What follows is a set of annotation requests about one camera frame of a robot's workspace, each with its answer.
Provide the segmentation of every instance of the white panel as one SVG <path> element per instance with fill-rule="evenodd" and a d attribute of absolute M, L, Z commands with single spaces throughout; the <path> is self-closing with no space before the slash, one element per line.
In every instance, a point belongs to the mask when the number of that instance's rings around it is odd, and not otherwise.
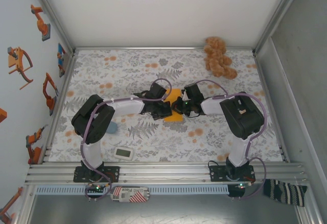
<path fill-rule="evenodd" d="M 254 47 L 280 0 L 49 0 L 75 46 Z"/>
<path fill-rule="evenodd" d="M 59 92 L 65 76 L 59 78 L 57 50 L 60 39 L 54 26 L 51 26 L 51 38 L 42 41 L 36 25 L 36 17 L 31 13 L 31 4 L 40 6 L 37 0 L 0 0 L 0 108 L 8 117 L 0 123 L 0 208 L 24 184 L 29 168 L 26 136 L 33 135 L 45 124 L 51 125 L 52 117 L 42 93 L 45 72 L 55 82 Z M 49 19 L 40 13 L 45 23 Z M 33 79 L 28 86 L 19 90 L 25 81 L 16 71 L 8 74 L 14 67 L 8 67 L 8 47 L 21 47 L 30 56 L 33 67 L 26 71 L 26 76 Z M 24 68 L 28 67 L 23 58 Z M 51 97 L 55 91 L 48 85 Z M 42 146 L 48 137 L 50 126 L 42 133 L 42 138 L 35 146 Z"/>

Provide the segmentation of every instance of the floral tablecloth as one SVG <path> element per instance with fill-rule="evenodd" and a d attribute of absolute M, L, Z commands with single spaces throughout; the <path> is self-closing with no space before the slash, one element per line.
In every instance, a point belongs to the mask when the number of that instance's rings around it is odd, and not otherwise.
<path fill-rule="evenodd" d="M 92 94 L 104 99 L 128 97 L 149 89 L 157 78 L 166 78 L 173 88 L 180 89 L 200 79 L 212 79 L 230 94 L 246 91 L 255 95 L 267 109 L 252 52 L 232 50 L 227 55 L 238 71 L 234 80 L 216 78 L 205 70 L 205 53 L 200 49 L 79 51 L 49 161 L 81 160 L 81 137 L 75 134 L 71 119 Z M 219 87 L 210 83 L 199 87 L 204 97 L 222 94 Z M 249 154 L 265 161 L 281 161 L 269 112 L 268 116 L 267 129 L 253 141 Z M 101 139 L 105 162 L 121 161 L 113 157 L 116 146 L 133 148 L 133 160 L 139 162 L 224 161 L 231 150 L 232 133 L 222 114 L 184 117 L 183 122 L 154 121 L 150 115 L 129 114 L 114 121 L 118 131 Z"/>

